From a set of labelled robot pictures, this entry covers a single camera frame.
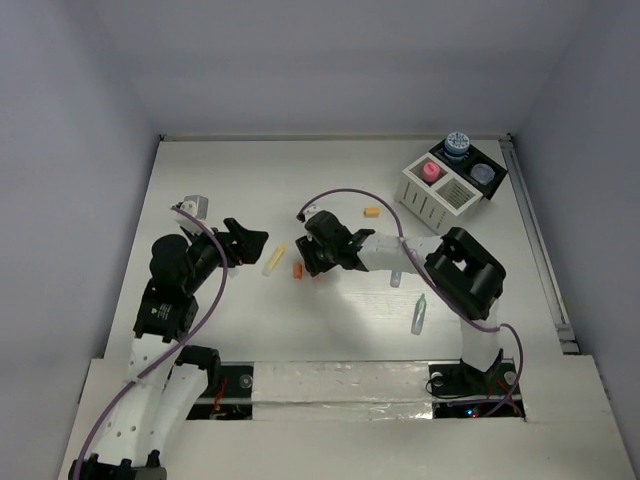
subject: white enclosure wall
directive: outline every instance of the white enclosure wall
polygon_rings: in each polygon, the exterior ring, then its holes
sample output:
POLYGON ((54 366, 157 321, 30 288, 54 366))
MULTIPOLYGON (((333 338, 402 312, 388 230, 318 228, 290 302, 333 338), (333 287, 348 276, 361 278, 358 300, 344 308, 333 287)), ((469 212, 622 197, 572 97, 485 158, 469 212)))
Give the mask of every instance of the white enclosure wall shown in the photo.
POLYGON ((96 0, 163 133, 514 131, 587 0, 96 0))
POLYGON ((102 353, 157 135, 82 0, 2 2, 0 465, 52 479, 102 353))
POLYGON ((640 3, 596 1, 517 150, 578 341, 640 472, 640 3))
POLYGON ((595 1, 566 51, 589 3, 3 2, 3 478, 56 475, 157 133, 517 131, 572 322, 638 454, 640 8, 595 1))

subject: white platform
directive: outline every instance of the white platform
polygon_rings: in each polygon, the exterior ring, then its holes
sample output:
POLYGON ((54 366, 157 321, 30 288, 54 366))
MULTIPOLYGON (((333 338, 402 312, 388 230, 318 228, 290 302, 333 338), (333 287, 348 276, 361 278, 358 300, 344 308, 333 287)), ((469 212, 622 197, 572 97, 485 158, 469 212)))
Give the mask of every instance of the white platform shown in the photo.
MULTIPOLYGON (((189 142, 161 143, 134 240, 106 358, 128 358, 131 329, 149 279, 150 248, 162 235, 179 232, 169 205, 185 195, 209 197, 209 224, 235 217, 270 234, 265 258, 280 243, 286 257, 270 278, 262 262, 245 266, 233 279, 198 343, 218 348, 225 361, 413 360, 460 355, 459 322, 417 275, 404 275, 399 289, 389 274, 334 269, 318 286, 307 276, 292 279, 299 259, 294 240, 304 234, 295 215, 311 196, 344 187, 368 189, 389 201, 399 172, 420 157, 430 141, 189 142), (423 334, 410 334, 413 308, 425 293, 423 334)), ((475 145, 504 165, 497 141, 475 145)), ((395 233, 387 213, 365 219, 368 198, 340 194, 319 202, 350 229, 395 233)), ((433 233, 397 205, 410 236, 433 233)), ((520 212, 507 177, 491 202, 479 207, 466 228, 507 270, 501 318, 520 332, 527 357, 561 357, 555 328, 538 277, 520 212)), ((198 292, 202 314, 219 282, 215 272, 198 292)), ((504 335, 509 354, 513 342, 504 335)))
MULTIPOLYGON (((391 200, 398 172, 435 141, 298 141, 161 143, 129 259, 105 360, 92 365, 60 478, 125 370, 132 326, 149 278, 150 247, 177 232, 168 206, 185 195, 209 197, 209 224, 235 217, 270 233, 265 249, 286 242, 270 278, 262 262, 241 267, 219 310, 195 343, 224 361, 357 361, 451 359, 460 355, 459 323, 414 275, 401 288, 388 273, 338 269, 321 282, 292 279, 298 260, 296 221, 311 196, 336 187, 370 190, 391 200), (410 334, 418 297, 428 307, 422 335, 410 334)), ((474 145, 504 165, 497 141, 474 145)), ((369 199, 340 194, 319 202, 350 229, 393 233, 391 217, 364 219, 369 199)), ((409 236, 432 233, 398 205, 409 236)), ((509 176, 465 227, 507 270, 500 320, 522 337, 522 392, 528 423, 517 419, 381 422, 188 422, 166 466, 170 479, 227 478, 491 478, 632 479, 597 371, 589 357, 565 357, 538 277, 509 176)), ((197 297, 203 313, 216 272, 197 297)), ((516 353, 508 334, 507 355, 516 353)))

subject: screw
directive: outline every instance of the screw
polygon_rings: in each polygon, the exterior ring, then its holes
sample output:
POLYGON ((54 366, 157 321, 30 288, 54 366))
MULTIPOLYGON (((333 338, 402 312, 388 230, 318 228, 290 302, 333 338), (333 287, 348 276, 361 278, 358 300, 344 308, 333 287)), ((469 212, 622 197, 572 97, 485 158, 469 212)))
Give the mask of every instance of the screw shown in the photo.
POLYGON ((240 377, 240 388, 251 388, 253 385, 253 377, 251 375, 242 375, 240 377))
POLYGON ((442 378, 442 373, 434 372, 433 375, 431 375, 431 385, 437 388, 440 388, 441 386, 444 385, 444 379, 442 378))
POLYGON ((515 372, 506 372, 504 374, 504 381, 507 382, 509 385, 513 385, 514 383, 516 383, 515 372))

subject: blue cap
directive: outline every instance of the blue cap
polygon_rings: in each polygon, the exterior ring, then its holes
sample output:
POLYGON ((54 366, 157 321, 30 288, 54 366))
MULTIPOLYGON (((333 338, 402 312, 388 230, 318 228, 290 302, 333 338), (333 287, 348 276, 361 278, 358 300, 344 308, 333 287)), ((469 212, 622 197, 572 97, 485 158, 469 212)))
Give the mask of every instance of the blue cap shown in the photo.
POLYGON ((444 141, 444 154, 449 160, 459 162, 469 151, 470 145, 471 141, 464 133, 450 133, 444 141))

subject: white box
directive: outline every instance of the white box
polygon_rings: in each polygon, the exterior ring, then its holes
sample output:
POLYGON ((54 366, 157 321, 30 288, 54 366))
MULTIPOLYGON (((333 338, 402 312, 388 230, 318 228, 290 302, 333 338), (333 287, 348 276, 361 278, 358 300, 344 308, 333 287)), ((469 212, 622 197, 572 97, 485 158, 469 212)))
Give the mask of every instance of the white box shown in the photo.
POLYGON ((482 193, 431 153, 402 171, 395 194, 397 202, 415 213, 438 235, 447 233, 451 227, 461 226, 483 198, 482 193), (440 167, 440 178, 433 185, 420 178, 427 162, 440 167))

